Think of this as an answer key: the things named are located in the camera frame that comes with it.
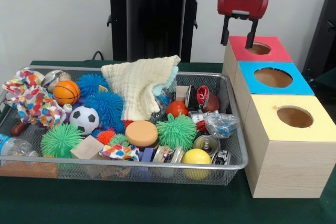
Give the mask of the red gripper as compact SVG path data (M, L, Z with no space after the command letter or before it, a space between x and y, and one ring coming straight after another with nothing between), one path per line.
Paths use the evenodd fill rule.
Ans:
M228 24L230 17L234 15L245 15L252 19L261 19L267 9L269 0L218 0L217 11L224 15L222 38L220 43L226 46L229 38ZM247 35L245 48L253 47L255 33L257 30L258 21L252 20L250 32Z

